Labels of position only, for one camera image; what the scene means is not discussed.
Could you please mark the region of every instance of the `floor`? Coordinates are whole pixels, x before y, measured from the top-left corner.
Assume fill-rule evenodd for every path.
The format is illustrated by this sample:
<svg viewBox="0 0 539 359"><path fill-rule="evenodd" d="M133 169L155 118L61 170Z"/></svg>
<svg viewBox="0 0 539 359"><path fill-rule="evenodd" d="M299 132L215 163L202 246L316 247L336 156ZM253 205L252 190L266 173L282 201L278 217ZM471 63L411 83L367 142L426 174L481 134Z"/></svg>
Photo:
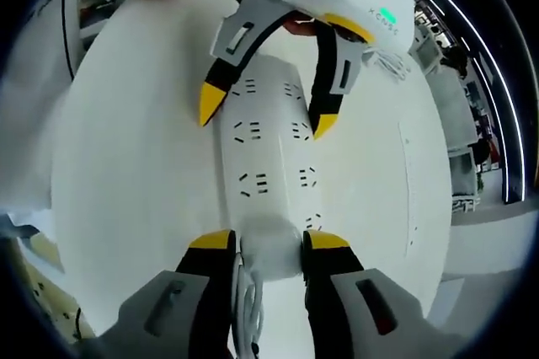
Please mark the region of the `floor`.
<svg viewBox="0 0 539 359"><path fill-rule="evenodd" d="M32 237L31 243L39 255L51 263L61 266L56 246L44 235L35 235ZM30 265L20 254L19 246L16 243L13 243L13 248L15 265L26 285L31 287L35 300L44 309L45 316L68 343L75 342L77 340L75 319L78 310L76 300L44 278ZM84 320L83 313L79 320L79 327L83 338L93 336L92 330Z"/></svg>

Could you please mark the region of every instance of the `white cable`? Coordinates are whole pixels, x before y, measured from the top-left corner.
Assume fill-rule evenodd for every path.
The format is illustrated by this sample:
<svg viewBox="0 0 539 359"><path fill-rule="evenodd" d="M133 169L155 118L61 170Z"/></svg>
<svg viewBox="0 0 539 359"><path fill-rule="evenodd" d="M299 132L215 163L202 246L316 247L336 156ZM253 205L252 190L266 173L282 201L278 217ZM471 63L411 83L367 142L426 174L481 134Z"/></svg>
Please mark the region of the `white cable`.
<svg viewBox="0 0 539 359"><path fill-rule="evenodd" d="M402 57L389 51L378 49L376 47L369 47L365 50L363 55L371 55L371 57L374 57L372 62L377 63L379 66L388 71L393 77L401 81L404 81L407 73L412 71L410 70L410 67L404 63Z"/></svg>
<svg viewBox="0 0 539 359"><path fill-rule="evenodd" d="M239 253L232 271L232 320L237 359L258 358L253 352L253 344L258 345L264 322L262 280L256 271L242 265Z"/></svg>

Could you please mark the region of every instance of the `led light strip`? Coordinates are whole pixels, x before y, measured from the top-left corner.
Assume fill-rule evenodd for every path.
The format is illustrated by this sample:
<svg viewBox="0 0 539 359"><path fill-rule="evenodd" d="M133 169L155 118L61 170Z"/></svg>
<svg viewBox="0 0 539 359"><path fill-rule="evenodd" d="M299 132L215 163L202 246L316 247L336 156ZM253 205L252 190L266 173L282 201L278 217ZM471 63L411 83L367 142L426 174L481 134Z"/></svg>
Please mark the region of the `led light strip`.
<svg viewBox="0 0 539 359"><path fill-rule="evenodd" d="M469 46L468 43L464 40L463 37L461 37L461 40L462 40L462 43L464 43L464 46L468 49L468 51L472 51L472 50L470 49L470 46Z"/></svg>
<svg viewBox="0 0 539 359"><path fill-rule="evenodd" d="M493 63L494 68L496 69L496 73L499 75L499 79L501 79L502 85L504 86L505 94L507 95L507 99L509 100L509 104L511 107L511 112L513 113L513 119L515 120L515 127L516 127L516 134L519 139L519 147L520 147L520 168L522 172L522 190L521 190L521 197L520 199L523 201L526 198L526 167L524 165L524 146L522 144L522 134L520 133L520 124L519 120L516 117L516 110L515 105L513 104L513 99L511 98L509 88L507 87L507 83L505 82L505 78L502 75L502 72L500 71L498 67L498 63L494 60L494 56L490 52L490 49L487 47L486 43L484 42L483 38L479 34L478 30L473 26L472 22L470 22L470 19L467 18L467 16L455 5L455 3L452 0L446 0L464 19L464 21L468 24L470 29L475 33L475 35L478 37L479 41L483 45L485 51L488 54L488 57L490 58L490 61ZM505 160L505 169L507 171L507 159Z"/></svg>
<svg viewBox="0 0 539 359"><path fill-rule="evenodd" d="M483 78L483 82L485 84L485 88L487 89L488 96L490 96L490 101L492 102L492 105L494 106L494 113L496 114L496 121L498 122L499 134L501 136L500 140L502 143L501 146L502 146L502 151L504 152L504 161L505 161L504 163L504 167L505 167L505 170L504 170L505 171L505 194L504 196L505 196L505 202L507 203L509 201L509 171L507 169L507 153L505 152L504 130L502 129L502 124L499 119L498 108L496 107L496 103L494 102L494 96L492 96L492 92L490 91L490 86L488 85L487 77L485 77L485 74L483 73L483 69L479 65L478 60L475 57L472 60L473 62L475 62L475 65L477 66L478 71L481 74L481 77Z"/></svg>
<svg viewBox="0 0 539 359"><path fill-rule="evenodd" d="M441 10L441 8L438 6L437 3L435 3L433 0L429 0L430 3L432 3L436 9L438 9L438 12L441 13L443 16L446 16L446 13L444 11Z"/></svg>

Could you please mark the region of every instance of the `finger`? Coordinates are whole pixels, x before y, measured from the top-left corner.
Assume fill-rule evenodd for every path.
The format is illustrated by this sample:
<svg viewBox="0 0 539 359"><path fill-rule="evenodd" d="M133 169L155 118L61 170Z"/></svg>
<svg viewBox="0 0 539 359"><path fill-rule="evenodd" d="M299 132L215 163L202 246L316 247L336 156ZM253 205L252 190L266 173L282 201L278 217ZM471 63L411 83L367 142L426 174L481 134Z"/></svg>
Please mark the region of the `finger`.
<svg viewBox="0 0 539 359"><path fill-rule="evenodd" d="M290 16L290 20L294 20L296 22L311 22L312 16L305 15L304 13L301 13L301 12L294 12Z"/></svg>
<svg viewBox="0 0 539 359"><path fill-rule="evenodd" d="M287 20L283 23L283 26L293 35L298 36L314 36L316 34L314 29L314 24L311 22L306 22L303 24L298 24L294 20Z"/></svg>

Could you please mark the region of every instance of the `yellow fingertip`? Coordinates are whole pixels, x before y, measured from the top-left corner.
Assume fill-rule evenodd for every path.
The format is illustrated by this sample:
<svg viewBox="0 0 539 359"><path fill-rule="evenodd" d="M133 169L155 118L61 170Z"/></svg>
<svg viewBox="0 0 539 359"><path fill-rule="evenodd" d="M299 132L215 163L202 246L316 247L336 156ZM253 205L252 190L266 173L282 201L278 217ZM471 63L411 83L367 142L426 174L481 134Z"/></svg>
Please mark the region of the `yellow fingertip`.
<svg viewBox="0 0 539 359"><path fill-rule="evenodd" d="M334 125L337 121L337 114L332 115L320 115L320 120L318 121L318 126L313 133L313 138L317 140L320 138L326 131L328 131L331 126Z"/></svg>
<svg viewBox="0 0 539 359"><path fill-rule="evenodd" d="M317 230L307 231L311 237L312 249L346 248L350 246L345 239L338 235Z"/></svg>
<svg viewBox="0 0 539 359"><path fill-rule="evenodd" d="M215 233L209 233L198 237L193 241L189 248L200 249L227 249L228 235L231 230L221 230Z"/></svg>
<svg viewBox="0 0 539 359"><path fill-rule="evenodd" d="M342 26L357 35L363 38L367 43L374 43L375 37L367 29L359 26L356 22L351 19L347 19L343 16L336 15L335 13L326 13L322 16L322 20L326 21L329 24L336 24L337 26Z"/></svg>
<svg viewBox="0 0 539 359"><path fill-rule="evenodd" d="M227 96L225 91L210 83L202 85L199 103L199 124L201 126L205 126L210 121L225 96Z"/></svg>

